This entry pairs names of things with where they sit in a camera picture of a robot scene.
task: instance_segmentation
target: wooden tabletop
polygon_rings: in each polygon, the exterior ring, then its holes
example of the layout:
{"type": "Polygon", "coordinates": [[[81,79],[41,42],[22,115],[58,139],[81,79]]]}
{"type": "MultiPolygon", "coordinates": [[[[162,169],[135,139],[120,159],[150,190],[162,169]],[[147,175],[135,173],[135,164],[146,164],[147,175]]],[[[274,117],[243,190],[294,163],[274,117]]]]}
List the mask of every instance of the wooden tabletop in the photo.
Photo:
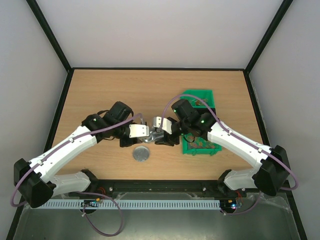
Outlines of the wooden tabletop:
{"type": "MultiPolygon", "coordinates": [[[[56,131],[54,145],[70,135],[90,114],[109,109],[116,101],[143,113],[148,123],[160,116],[165,105],[187,89],[211,89],[217,116],[235,131],[262,142],[243,72],[191,70],[85,70],[74,71],[56,131]]],[[[171,108],[166,117],[175,119],[171,108]]],[[[136,161],[138,145],[119,147],[119,140],[101,141],[64,166],[58,174],[89,169],[109,180],[216,180],[227,169],[250,165],[223,148],[216,155],[182,154],[174,147],[146,145],[150,157],[136,161]]]]}

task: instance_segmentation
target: purple cable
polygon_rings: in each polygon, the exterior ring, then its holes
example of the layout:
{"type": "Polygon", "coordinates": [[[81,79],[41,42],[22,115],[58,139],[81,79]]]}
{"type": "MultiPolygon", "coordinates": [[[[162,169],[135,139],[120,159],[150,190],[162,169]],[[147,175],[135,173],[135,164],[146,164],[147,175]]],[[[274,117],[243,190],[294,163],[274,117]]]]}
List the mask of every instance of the purple cable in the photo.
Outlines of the purple cable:
{"type": "MultiPolygon", "coordinates": [[[[172,105],[172,102],[180,97],[191,97],[191,98],[194,98],[194,99],[197,99],[199,100],[203,105],[205,105],[209,112],[212,114],[212,116],[214,117],[214,119],[216,120],[216,122],[220,125],[220,127],[225,130],[227,133],[229,132],[229,130],[221,123],[221,121],[219,120],[219,118],[216,116],[216,114],[214,113],[214,111],[212,111],[212,109],[208,106],[208,104],[203,101],[201,98],[197,97],[197,96],[194,96],[194,95],[191,95],[191,94],[180,94],[178,96],[175,96],[174,98],[172,98],[168,104],[165,106],[163,112],[162,112],[162,116],[161,116],[161,123],[160,123],[160,126],[159,126],[159,129],[162,128],[163,126],[163,123],[164,123],[164,117],[165,117],[165,114],[166,114],[166,111],[167,109],[172,105]]],[[[251,142],[243,139],[242,137],[234,134],[233,132],[230,133],[231,136],[235,137],[236,139],[240,140],[241,142],[251,146],[252,148],[258,150],[259,147],[252,144],[251,142]]],[[[299,186],[299,181],[298,181],[298,178],[296,177],[296,175],[291,171],[290,168],[288,168],[282,161],[280,161],[278,158],[276,158],[275,156],[271,155],[270,153],[266,152],[265,150],[262,150],[261,151],[262,153],[264,153],[265,155],[267,155],[268,157],[272,158],[273,160],[275,160],[278,164],[280,164],[294,179],[294,182],[295,182],[295,185],[294,187],[281,187],[282,190],[295,190],[297,189],[297,187],[299,186]]]]}
{"type": "Polygon", "coordinates": [[[246,213],[250,212],[252,209],[254,209],[257,206],[257,204],[258,204],[258,202],[260,200],[261,194],[262,194],[262,192],[260,191],[259,195],[258,195],[258,198],[256,199],[255,203],[251,207],[249,207],[247,210],[244,210],[244,211],[241,211],[241,212],[227,213],[227,212],[223,211],[222,209],[220,209],[220,212],[225,214],[225,215],[228,215],[228,216],[246,214],[246,213]]]}
{"type": "Polygon", "coordinates": [[[83,216],[85,216],[85,218],[88,220],[90,226],[93,228],[93,230],[95,230],[98,234],[104,236],[104,237],[114,237],[116,235],[118,235],[119,233],[121,233],[122,231],[122,228],[124,226],[124,223],[125,223],[125,219],[124,219],[124,213],[122,212],[120,206],[118,205],[118,203],[113,200],[111,197],[109,196],[106,196],[104,194],[100,194],[100,193],[95,193],[95,192],[83,192],[83,191],[76,191],[76,193],[78,194],[84,194],[84,195],[95,195],[95,196],[100,196],[100,197],[103,197],[105,199],[108,199],[110,201],[112,201],[114,203],[114,205],[118,208],[119,210],[119,213],[120,213],[120,217],[121,217],[121,223],[120,223],[120,227],[119,229],[113,233],[113,234],[108,234],[108,233],[104,233],[102,231],[100,231],[98,228],[95,227],[95,225],[90,221],[89,217],[87,216],[85,210],[86,210],[86,207],[88,204],[84,205],[83,209],[82,209],[82,212],[83,212],[83,216]]]}
{"type": "MultiPolygon", "coordinates": [[[[78,136],[73,137],[73,139],[76,140],[76,139],[78,139],[78,138],[81,138],[81,137],[84,137],[84,136],[87,136],[87,135],[98,134],[98,133],[102,133],[102,132],[109,131],[109,130],[111,130],[111,129],[120,127],[121,125],[126,124],[126,123],[128,123],[128,122],[130,122],[130,121],[132,121],[132,120],[134,120],[134,119],[136,119],[136,118],[138,118],[138,117],[142,119],[142,118],[143,118],[142,113],[138,113],[138,114],[134,115],[133,117],[128,118],[127,120],[124,120],[124,121],[122,121],[122,122],[119,122],[119,123],[117,123],[117,124],[115,124],[115,125],[108,126],[108,127],[105,127],[105,128],[99,129],[99,130],[95,130],[95,131],[89,131],[89,132],[82,133],[82,134],[80,134],[80,135],[78,135],[78,136]]],[[[47,160],[49,157],[51,157],[54,153],[56,153],[58,150],[62,149],[64,146],[68,145],[69,143],[71,143],[71,141],[65,141],[65,142],[62,143],[61,145],[57,146],[54,150],[52,150],[51,152],[49,152],[49,153],[41,160],[41,162],[46,161],[46,160],[47,160]]],[[[13,190],[13,194],[12,194],[12,196],[11,196],[11,198],[10,198],[10,205],[11,205],[12,207],[20,207],[20,206],[22,206],[22,205],[24,205],[24,204],[27,203],[26,201],[24,201],[24,202],[21,202],[21,203],[19,203],[19,204],[15,204],[15,203],[14,203],[14,199],[15,199],[15,196],[16,196],[16,194],[17,194],[17,191],[18,191],[20,185],[23,183],[23,181],[28,177],[28,175],[29,175],[30,173],[32,173],[32,172],[33,172],[37,167],[39,167],[39,166],[40,166],[40,165],[37,163],[37,164],[34,165],[32,168],[30,168],[30,169],[22,176],[22,178],[18,181],[18,183],[16,184],[16,186],[15,186],[15,188],[14,188],[14,190],[13,190]]]]}

